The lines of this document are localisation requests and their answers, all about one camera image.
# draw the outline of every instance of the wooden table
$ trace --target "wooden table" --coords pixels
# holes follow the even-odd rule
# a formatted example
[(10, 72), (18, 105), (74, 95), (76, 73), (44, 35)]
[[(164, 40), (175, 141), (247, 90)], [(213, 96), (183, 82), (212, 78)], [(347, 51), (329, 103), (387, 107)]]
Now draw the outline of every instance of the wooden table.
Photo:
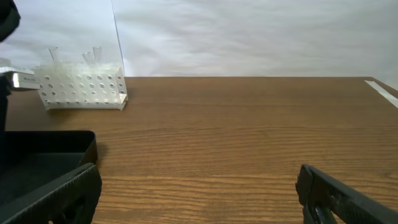
[(93, 223), (302, 223), (303, 163), (398, 210), (398, 109), (364, 80), (127, 78), (124, 111), (13, 93), (7, 129), (96, 133)]

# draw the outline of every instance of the wood grain surface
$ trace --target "wood grain surface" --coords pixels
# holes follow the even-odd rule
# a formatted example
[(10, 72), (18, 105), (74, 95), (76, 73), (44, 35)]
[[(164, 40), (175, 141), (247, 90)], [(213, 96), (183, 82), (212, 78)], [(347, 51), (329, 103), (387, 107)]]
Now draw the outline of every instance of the wood grain surface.
[(13, 93), (7, 130), (96, 133), (93, 223), (302, 223), (304, 163), (398, 210), (398, 109), (364, 80), (127, 78), (123, 111)]

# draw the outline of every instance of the black object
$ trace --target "black object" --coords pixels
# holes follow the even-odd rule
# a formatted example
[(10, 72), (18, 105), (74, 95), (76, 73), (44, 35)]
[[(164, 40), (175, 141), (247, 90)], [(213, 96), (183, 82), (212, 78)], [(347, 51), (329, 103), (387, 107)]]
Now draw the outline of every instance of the black object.
[(12, 0), (0, 0), (0, 42), (18, 27), (21, 19)]
[(301, 167), (296, 191), (304, 224), (337, 224), (332, 212), (347, 224), (398, 223), (397, 212), (309, 165)]
[(0, 74), (0, 223), (91, 223), (102, 186), (95, 134), (4, 131), (8, 89)]

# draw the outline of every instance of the black tray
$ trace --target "black tray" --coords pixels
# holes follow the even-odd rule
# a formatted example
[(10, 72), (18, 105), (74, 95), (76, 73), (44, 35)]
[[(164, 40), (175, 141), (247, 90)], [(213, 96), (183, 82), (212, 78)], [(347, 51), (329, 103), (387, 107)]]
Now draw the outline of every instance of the black tray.
[(0, 139), (0, 210), (97, 160), (91, 131), (10, 131)]

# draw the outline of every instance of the white paper background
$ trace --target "white paper background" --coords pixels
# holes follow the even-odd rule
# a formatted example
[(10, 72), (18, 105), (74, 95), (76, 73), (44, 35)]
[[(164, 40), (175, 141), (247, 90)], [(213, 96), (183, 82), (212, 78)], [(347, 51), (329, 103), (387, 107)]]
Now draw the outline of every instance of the white paper background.
[(59, 48), (59, 58), (83, 61), (92, 46), (103, 48), (103, 59), (121, 62), (110, 0), (15, 0), (21, 23), (0, 44), (0, 57), (30, 68), (52, 61), (49, 47)]
[(126, 75), (398, 74), (396, 0), (113, 0)]

